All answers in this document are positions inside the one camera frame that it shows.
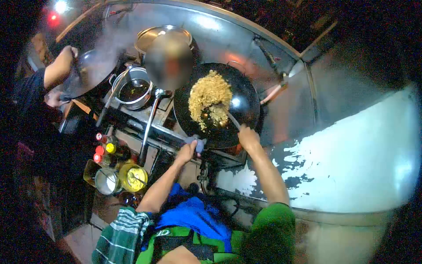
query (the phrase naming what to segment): green striped towel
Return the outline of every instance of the green striped towel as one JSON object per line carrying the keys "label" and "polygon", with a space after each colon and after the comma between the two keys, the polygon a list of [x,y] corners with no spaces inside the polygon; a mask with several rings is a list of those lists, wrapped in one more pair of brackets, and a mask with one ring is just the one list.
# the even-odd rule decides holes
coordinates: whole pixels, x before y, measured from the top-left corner
{"label": "green striped towel", "polygon": [[146,228],[152,224],[146,213],[138,213],[131,207],[120,208],[117,219],[101,233],[92,253],[92,263],[134,263],[136,245],[142,243]]}

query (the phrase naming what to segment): soup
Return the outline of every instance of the soup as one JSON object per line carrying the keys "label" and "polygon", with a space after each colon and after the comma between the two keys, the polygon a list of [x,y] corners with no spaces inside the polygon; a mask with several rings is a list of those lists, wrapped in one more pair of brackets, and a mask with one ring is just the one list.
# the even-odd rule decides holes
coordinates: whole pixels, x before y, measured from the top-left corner
{"label": "soup", "polygon": [[131,102],[142,97],[149,88],[149,83],[145,80],[132,80],[126,83],[120,90],[119,99],[123,102]]}

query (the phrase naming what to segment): black wok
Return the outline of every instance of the black wok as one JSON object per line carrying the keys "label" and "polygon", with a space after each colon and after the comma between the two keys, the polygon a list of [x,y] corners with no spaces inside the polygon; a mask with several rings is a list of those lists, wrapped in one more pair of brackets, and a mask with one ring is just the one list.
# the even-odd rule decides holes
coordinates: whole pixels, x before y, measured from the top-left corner
{"label": "black wok", "polygon": [[190,117],[188,104],[190,90],[198,79],[208,75],[210,70],[217,71],[231,85],[233,98],[229,112],[239,123],[245,123],[250,128],[254,128],[260,115],[260,102],[249,79],[235,67],[222,63],[199,65],[193,69],[189,82],[175,91],[174,114],[182,130],[188,136],[197,134],[200,138],[208,139],[206,146],[209,149],[224,149],[239,143],[237,136],[239,131],[231,120],[222,128],[215,127],[212,122],[209,122],[204,133],[201,131],[199,124]]}
{"label": "black wok", "polygon": [[99,84],[108,82],[119,64],[118,61],[118,58],[105,58],[95,49],[85,52],[72,65],[70,75],[63,83],[62,97],[78,98]]}

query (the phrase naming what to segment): yellow bottle cap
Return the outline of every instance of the yellow bottle cap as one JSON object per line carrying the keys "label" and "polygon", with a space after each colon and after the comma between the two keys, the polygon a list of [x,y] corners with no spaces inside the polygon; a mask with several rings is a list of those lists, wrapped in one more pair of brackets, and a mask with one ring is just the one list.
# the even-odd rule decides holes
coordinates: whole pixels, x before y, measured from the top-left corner
{"label": "yellow bottle cap", "polygon": [[112,143],[108,143],[105,147],[108,153],[115,153],[116,152],[116,146]]}

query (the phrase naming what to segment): green shirt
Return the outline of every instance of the green shirt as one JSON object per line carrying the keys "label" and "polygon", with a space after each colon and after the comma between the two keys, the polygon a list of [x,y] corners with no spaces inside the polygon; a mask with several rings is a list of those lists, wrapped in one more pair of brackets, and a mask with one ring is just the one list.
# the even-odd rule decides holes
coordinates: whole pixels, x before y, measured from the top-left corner
{"label": "green shirt", "polygon": [[[141,252],[136,264],[150,264],[154,251],[154,241],[157,236],[187,236],[187,227],[170,227],[158,231],[148,243],[146,251]],[[294,255],[295,216],[290,207],[276,203],[264,208],[257,215],[250,233],[232,231],[231,245],[233,253],[225,253],[221,240],[209,239],[194,234],[193,244],[213,246],[216,248],[214,262],[210,263],[290,263]]]}

